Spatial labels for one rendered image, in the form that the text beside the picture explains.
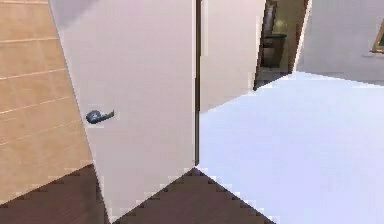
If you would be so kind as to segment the white room door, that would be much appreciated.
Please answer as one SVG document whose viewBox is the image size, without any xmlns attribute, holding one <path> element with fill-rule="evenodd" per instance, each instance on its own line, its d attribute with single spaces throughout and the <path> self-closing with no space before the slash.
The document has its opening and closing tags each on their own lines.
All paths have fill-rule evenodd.
<svg viewBox="0 0 384 224">
<path fill-rule="evenodd" d="M 195 164 L 195 0 L 49 0 L 116 221 Z M 98 110 L 115 115 L 90 124 Z"/>
</svg>

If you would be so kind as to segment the dark cabinet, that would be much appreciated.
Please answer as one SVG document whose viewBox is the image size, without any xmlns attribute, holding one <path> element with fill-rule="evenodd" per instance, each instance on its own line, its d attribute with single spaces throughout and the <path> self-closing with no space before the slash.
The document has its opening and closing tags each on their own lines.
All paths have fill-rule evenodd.
<svg viewBox="0 0 384 224">
<path fill-rule="evenodd" d="M 269 34 L 263 38 L 261 66 L 277 68 L 282 59 L 286 34 Z"/>
</svg>

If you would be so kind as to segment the wooden framed picture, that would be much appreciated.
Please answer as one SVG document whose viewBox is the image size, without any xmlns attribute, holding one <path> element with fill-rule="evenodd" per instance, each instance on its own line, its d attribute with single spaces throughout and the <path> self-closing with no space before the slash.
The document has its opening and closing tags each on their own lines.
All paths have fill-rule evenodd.
<svg viewBox="0 0 384 224">
<path fill-rule="evenodd" d="M 371 48 L 371 52 L 384 54 L 384 19 L 380 24 L 380 28 Z"/>
</svg>

